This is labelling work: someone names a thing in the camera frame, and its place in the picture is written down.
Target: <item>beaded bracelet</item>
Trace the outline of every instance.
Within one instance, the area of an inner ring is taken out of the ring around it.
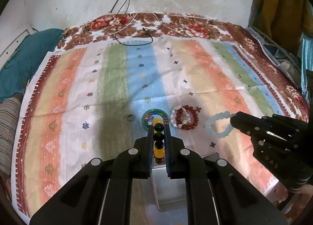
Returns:
[[[173,127],[180,128],[182,130],[194,129],[198,125],[197,112],[200,112],[201,108],[185,106],[176,106],[171,112],[171,123]]]
[[[151,116],[153,115],[161,116],[163,123],[168,124],[168,115],[163,110],[157,108],[149,109],[143,114],[141,118],[141,124],[146,131],[148,131],[149,121],[152,121]]]

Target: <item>bedsheet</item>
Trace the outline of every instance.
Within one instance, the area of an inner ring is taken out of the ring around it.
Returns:
[[[277,179],[229,117],[244,111],[307,120],[308,112],[290,80],[239,26],[173,13],[105,15],[67,30],[26,90],[13,150],[14,208],[29,222],[92,158],[115,158],[146,135],[145,111],[169,113],[177,105],[199,108],[199,122],[189,131],[171,126],[172,135],[201,156],[218,152],[264,195]],[[130,219],[187,224],[187,209],[158,212],[151,182],[135,180]]]

